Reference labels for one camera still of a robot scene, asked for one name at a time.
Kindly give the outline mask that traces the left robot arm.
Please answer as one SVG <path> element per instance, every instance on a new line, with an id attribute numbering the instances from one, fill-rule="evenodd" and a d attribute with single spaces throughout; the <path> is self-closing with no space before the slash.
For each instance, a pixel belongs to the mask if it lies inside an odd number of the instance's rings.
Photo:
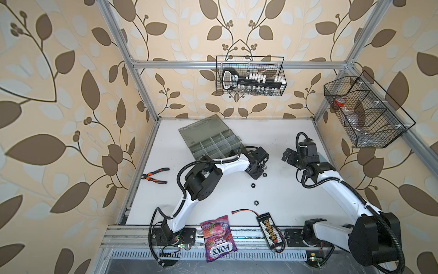
<path id="1" fill-rule="evenodd" d="M 185 228 L 191 212 L 200 201 L 209 197 L 222 177 L 245 172 L 252 179 L 259 179 L 264 173 L 269 154 L 262 147 L 243 146 L 232 152 L 231 156 L 213 159 L 207 155 L 198 161 L 186 164 L 177 174 L 176 183 L 182 191 L 182 197 L 170 215 L 156 208 L 149 225 L 148 244 L 175 246 L 193 244 Z"/>

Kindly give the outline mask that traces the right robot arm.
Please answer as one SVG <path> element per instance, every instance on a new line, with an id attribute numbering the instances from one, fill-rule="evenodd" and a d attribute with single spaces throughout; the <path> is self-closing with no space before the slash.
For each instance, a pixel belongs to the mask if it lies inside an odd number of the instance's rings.
<path id="1" fill-rule="evenodd" d="M 321 162 L 317 146 L 306 138 L 287 148 L 282 160 L 302 172 L 300 184 L 310 190 L 322 187 L 342 207 L 351 223 L 335 225 L 324 218 L 305 221 L 303 241 L 308 245 L 329 242 L 349 252 L 362 266 L 373 266 L 383 274 L 402 274 L 406 259 L 400 221 L 363 198 L 328 162 Z"/>

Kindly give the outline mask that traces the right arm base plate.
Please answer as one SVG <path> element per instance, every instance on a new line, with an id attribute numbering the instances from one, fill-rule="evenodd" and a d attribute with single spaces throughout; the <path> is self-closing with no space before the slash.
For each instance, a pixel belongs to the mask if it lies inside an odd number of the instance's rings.
<path id="1" fill-rule="evenodd" d="M 331 248 L 333 244 L 324 241 L 316 241 L 311 244 L 306 243 L 302 236 L 302 228 L 287 228 L 283 230 L 283 235 L 286 239 L 287 246 L 290 248 Z"/>

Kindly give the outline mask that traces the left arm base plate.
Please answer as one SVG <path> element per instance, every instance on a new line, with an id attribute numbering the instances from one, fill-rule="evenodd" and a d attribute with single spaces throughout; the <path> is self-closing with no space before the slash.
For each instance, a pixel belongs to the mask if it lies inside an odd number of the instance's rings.
<path id="1" fill-rule="evenodd" d="M 178 232 L 170 229 L 155 227 L 149 232 L 149 247 L 164 247 L 169 245 L 194 245 L 196 241 L 195 228 L 183 228 Z"/>

